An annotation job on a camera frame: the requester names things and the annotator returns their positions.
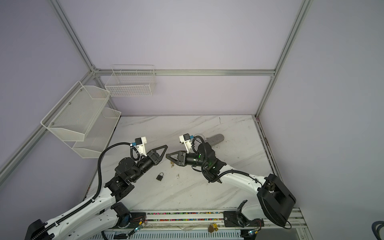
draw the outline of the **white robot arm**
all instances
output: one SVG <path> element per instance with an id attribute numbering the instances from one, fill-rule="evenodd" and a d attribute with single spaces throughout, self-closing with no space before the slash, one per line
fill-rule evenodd
<path id="1" fill-rule="evenodd" d="M 129 224 L 130 212 L 119 201 L 134 189 L 133 182 L 151 167 L 159 164 L 168 146 L 150 150 L 137 162 L 130 157 L 123 158 L 115 168 L 115 176 L 102 188 L 100 163 L 103 155 L 112 147 L 123 144 L 131 146 L 130 143 L 121 142 L 101 153 L 98 161 L 99 186 L 94 196 L 47 222 L 40 219 L 33 222 L 28 227 L 25 240 L 83 240 L 115 225 L 126 227 Z M 160 149 L 163 149 L 161 155 L 156 152 Z"/>
<path id="2" fill-rule="evenodd" d="M 191 165 L 201 167 L 203 176 L 209 182 L 227 183 L 243 189 L 258 198 L 258 202 L 243 201 L 241 211 L 238 211 L 238 226 L 247 226 L 252 220 L 267 217 L 278 226 L 284 227 L 287 219 L 296 203 L 293 194 L 287 189 L 282 181 L 273 174 L 268 177 L 251 175 L 232 168 L 215 156 L 208 142 L 200 136 L 201 144 L 195 153 L 177 151 L 169 153 L 166 158 L 179 166 Z"/>

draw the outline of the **small padlock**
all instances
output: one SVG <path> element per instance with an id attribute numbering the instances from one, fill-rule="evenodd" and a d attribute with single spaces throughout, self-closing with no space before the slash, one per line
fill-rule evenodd
<path id="1" fill-rule="evenodd" d="M 164 176 L 164 173 L 161 172 L 161 173 L 157 176 L 156 180 L 161 181 L 161 180 L 163 179 L 163 176 Z"/>

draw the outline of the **debris on table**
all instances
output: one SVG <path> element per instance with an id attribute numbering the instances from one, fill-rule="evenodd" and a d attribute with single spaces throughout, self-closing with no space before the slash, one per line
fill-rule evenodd
<path id="1" fill-rule="evenodd" d="M 208 232 L 210 232 L 210 233 L 213 233 L 214 231 L 218 231 L 218 226 L 217 226 L 217 224 L 215 224 L 215 223 L 212 223 L 211 225 L 209 225 L 209 227 L 208 227 Z"/>

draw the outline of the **white marble table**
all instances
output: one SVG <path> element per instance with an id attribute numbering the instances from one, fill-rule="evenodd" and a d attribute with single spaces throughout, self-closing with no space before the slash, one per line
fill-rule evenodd
<path id="1" fill-rule="evenodd" d="M 171 153 L 185 150 L 179 143 L 179 136 L 185 133 L 201 133 L 205 137 L 221 133 L 224 141 L 213 147 L 218 159 L 250 174 L 272 173 L 251 115 L 121 117 L 110 145 L 145 136 L 147 152 L 166 144 L 167 153 Z M 129 147 L 124 145 L 105 154 L 101 163 L 103 186 L 124 157 L 129 157 Z M 160 172 L 164 173 L 161 182 L 156 180 Z M 87 197 L 96 192 L 97 184 L 96 175 Z M 223 209 L 238 207 L 245 199 L 258 201 L 256 196 L 231 185 L 208 183 L 190 166 L 172 166 L 165 157 L 134 186 L 121 200 L 129 210 Z"/>

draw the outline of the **black hose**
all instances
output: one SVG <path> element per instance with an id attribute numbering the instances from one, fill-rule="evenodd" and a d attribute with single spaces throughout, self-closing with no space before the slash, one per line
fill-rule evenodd
<path id="1" fill-rule="evenodd" d="M 195 169 L 193 166 L 191 166 L 193 170 L 195 170 L 196 172 L 201 172 L 200 170 L 197 170 Z"/>
<path id="2" fill-rule="evenodd" d="M 101 231 L 101 235 L 102 235 L 102 237 L 103 237 L 104 240 L 108 240 L 108 238 L 106 237 L 104 231 Z"/>
<path id="3" fill-rule="evenodd" d="M 376 221 L 376 222 L 372 223 L 372 232 L 375 235 L 375 237 L 377 238 L 377 240 L 381 240 L 380 229 L 382 228 L 383 225 L 384 225 L 384 221 Z"/>
<path id="4" fill-rule="evenodd" d="M 135 150 L 135 152 L 136 152 L 136 154 L 137 154 L 137 158 L 134 158 L 134 157 L 133 157 L 133 150 Z M 139 151 L 138 151 L 135 147 L 131 147 L 130 152 L 131 152 L 131 158 L 132 158 L 134 161 L 137 161 L 137 160 L 140 159 L 140 153 L 139 153 Z"/>
<path id="5" fill-rule="evenodd" d="M 217 176 L 215 179 L 211 180 L 210 182 L 216 182 L 217 180 L 219 180 L 222 176 L 224 176 L 225 174 L 228 174 L 228 173 L 237 173 L 237 174 L 241 174 L 241 175 L 244 175 L 244 176 L 247 176 L 247 177 L 250 177 L 249 176 L 249 173 L 246 173 L 246 172 L 242 172 L 242 171 L 239 171 L 239 170 L 228 170 L 228 171 L 225 171 L 225 172 L 222 172 L 219 176 Z"/>
<path id="6" fill-rule="evenodd" d="M 195 152 L 195 153 L 198 153 L 197 150 L 195 149 L 195 141 L 196 141 L 196 137 L 199 137 L 200 139 L 202 139 L 202 137 L 200 136 L 195 136 L 193 139 L 192 139 L 192 150 Z"/>
<path id="7" fill-rule="evenodd" d="M 45 232 L 47 232 L 48 230 L 50 230 L 51 228 L 53 228 L 54 226 L 56 226 L 56 224 L 59 224 L 61 223 L 62 221 L 64 221 L 65 219 L 69 218 L 70 216 L 74 215 L 75 213 L 79 212 L 81 209 L 85 208 L 86 206 L 88 206 L 90 203 L 94 202 L 94 200 L 98 197 L 100 191 L 101 191 L 101 160 L 103 159 L 104 157 L 104 154 L 106 153 L 106 151 L 108 151 L 109 149 L 113 148 L 113 147 L 116 147 L 116 146 L 119 146 L 119 145 L 131 145 L 130 143 L 128 142 L 119 142 L 119 143 L 116 143 L 116 144 L 113 144 L 112 146 L 109 146 L 107 147 L 99 156 L 99 159 L 98 159 L 98 162 L 97 162 L 97 172 L 98 172 L 98 178 L 99 178 L 99 183 L 98 183 L 98 187 L 97 187 L 97 191 L 95 193 L 95 195 L 92 197 L 92 199 L 88 200 L 86 203 L 84 203 L 83 205 L 81 205 L 80 207 L 76 208 L 75 210 L 73 210 L 72 212 L 68 213 L 67 215 L 63 216 L 62 218 L 60 218 L 59 220 L 57 220 L 56 222 L 52 223 L 51 225 L 47 226 L 46 228 L 44 228 L 42 231 L 40 231 L 39 233 L 37 233 L 31 240 L 36 240 L 38 239 L 42 234 L 44 234 Z"/>
<path id="8" fill-rule="evenodd" d="M 119 145 L 130 146 L 131 144 L 129 142 L 119 142 L 119 143 L 113 144 L 112 146 L 107 147 L 99 156 L 99 160 L 97 162 L 97 173 L 98 173 L 98 177 L 99 177 L 99 184 L 98 184 L 97 191 L 96 191 L 95 195 L 92 197 L 93 200 L 97 198 L 97 196 L 99 195 L 99 193 L 101 191 L 101 184 L 102 184 L 101 183 L 101 160 L 103 159 L 106 151 L 108 151 L 109 149 L 111 149 L 113 147 L 119 146 Z"/>
<path id="9" fill-rule="evenodd" d="M 197 153 L 197 151 L 195 151 L 195 149 L 194 149 L 194 143 L 195 143 L 195 140 L 197 139 L 197 138 L 199 138 L 200 140 L 201 140 L 201 144 L 203 145 L 203 149 L 204 149 L 204 154 L 205 154 L 205 158 L 208 158 L 208 156 L 207 156 L 207 148 L 206 148 L 206 146 L 205 146 L 205 142 L 204 142 L 204 139 L 202 138 L 202 137 L 200 137 L 200 136 L 195 136 L 193 139 L 192 139 L 192 149 L 193 149 L 193 151 L 195 152 L 195 153 Z"/>

